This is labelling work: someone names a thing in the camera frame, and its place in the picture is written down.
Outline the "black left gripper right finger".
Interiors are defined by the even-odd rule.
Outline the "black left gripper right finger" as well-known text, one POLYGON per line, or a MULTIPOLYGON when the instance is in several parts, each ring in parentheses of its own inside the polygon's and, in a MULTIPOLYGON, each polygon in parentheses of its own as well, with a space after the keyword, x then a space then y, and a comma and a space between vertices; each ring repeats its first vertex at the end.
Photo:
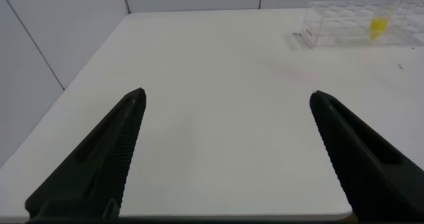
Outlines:
POLYGON ((423 170, 332 95, 309 106, 358 220, 422 221, 423 170))

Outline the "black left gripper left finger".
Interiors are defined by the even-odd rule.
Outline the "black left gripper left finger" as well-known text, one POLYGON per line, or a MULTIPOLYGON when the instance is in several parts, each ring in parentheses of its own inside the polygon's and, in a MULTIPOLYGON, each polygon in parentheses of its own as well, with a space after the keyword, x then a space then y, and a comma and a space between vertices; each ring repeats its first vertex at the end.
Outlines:
POLYGON ((126 94, 25 201, 32 218, 119 214, 146 94, 126 94))

